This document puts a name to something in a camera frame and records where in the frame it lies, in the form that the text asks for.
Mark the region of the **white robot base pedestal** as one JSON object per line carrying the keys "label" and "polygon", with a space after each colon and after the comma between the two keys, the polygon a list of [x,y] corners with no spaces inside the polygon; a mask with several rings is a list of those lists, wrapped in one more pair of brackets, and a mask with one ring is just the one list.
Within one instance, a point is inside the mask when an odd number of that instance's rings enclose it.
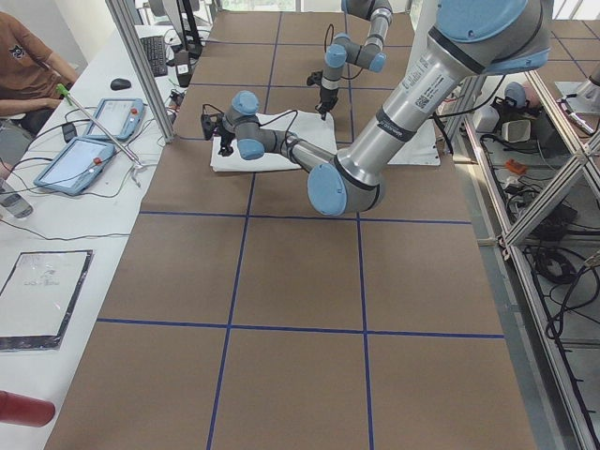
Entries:
{"label": "white robot base pedestal", "polygon": [[[430,27],[436,22],[437,1],[411,1],[410,16],[414,29],[414,39],[406,72],[417,62],[427,49],[427,35]],[[435,126],[427,120],[416,135],[390,160],[395,165],[428,165],[439,166],[440,158],[436,147]]]}

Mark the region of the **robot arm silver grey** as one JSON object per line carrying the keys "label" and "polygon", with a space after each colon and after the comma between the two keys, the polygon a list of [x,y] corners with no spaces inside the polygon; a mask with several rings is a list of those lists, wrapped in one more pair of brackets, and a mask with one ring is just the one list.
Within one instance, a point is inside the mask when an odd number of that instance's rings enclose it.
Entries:
{"label": "robot arm silver grey", "polygon": [[365,212],[384,195],[382,171],[465,78],[540,68],[548,60],[550,1],[439,1],[427,48],[347,148],[331,154],[289,131],[264,128],[259,102],[240,91],[228,111],[202,124],[220,151],[252,160],[279,154],[308,173],[307,194],[326,216]]}
{"label": "robot arm silver grey", "polygon": [[307,78],[307,85],[318,85],[320,102],[315,107],[321,119],[331,112],[338,102],[339,81],[346,64],[379,73],[383,70],[387,56],[383,52],[388,28],[392,23],[393,11],[385,0],[342,1],[341,9],[350,15],[370,23],[364,44],[358,44],[347,35],[333,36],[324,52],[324,68]]}

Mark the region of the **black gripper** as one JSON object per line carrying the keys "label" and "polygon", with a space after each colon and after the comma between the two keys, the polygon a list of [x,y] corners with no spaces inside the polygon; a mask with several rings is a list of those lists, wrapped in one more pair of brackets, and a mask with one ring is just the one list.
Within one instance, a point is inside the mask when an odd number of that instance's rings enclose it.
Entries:
{"label": "black gripper", "polygon": [[325,121],[329,115],[329,111],[325,109],[333,109],[338,103],[338,90],[327,89],[324,87],[320,88],[320,102],[315,107],[316,111],[321,115],[321,119]]}
{"label": "black gripper", "polygon": [[229,157],[233,154],[232,142],[235,134],[226,129],[224,123],[218,126],[218,135],[220,137],[219,154],[223,157]]}

